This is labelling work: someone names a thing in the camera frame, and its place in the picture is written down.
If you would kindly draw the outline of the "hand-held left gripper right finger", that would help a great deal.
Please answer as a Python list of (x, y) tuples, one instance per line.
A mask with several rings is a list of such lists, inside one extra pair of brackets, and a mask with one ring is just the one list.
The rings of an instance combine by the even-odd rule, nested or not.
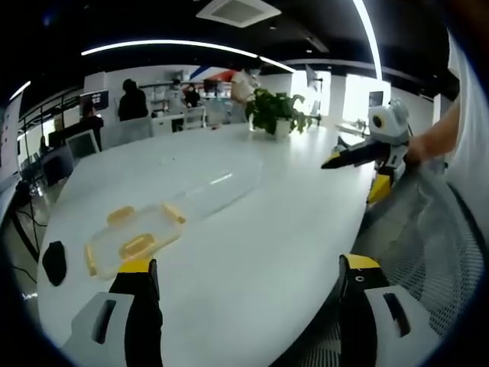
[(339, 257), (341, 366), (420, 366), (440, 337), (422, 304), (363, 255)]

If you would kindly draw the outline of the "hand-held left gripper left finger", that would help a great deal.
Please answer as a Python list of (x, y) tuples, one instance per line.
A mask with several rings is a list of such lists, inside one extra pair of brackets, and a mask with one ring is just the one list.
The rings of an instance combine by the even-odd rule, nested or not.
[(75, 366), (162, 366), (159, 301), (157, 260), (125, 263), (73, 318), (63, 354)]

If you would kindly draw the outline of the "person's right hand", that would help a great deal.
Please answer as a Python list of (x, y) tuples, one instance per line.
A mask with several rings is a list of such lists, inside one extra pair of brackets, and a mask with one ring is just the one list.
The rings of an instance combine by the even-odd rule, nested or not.
[(409, 165), (421, 164), (432, 157), (430, 150), (431, 138), (429, 134), (411, 136), (405, 155), (405, 162)]

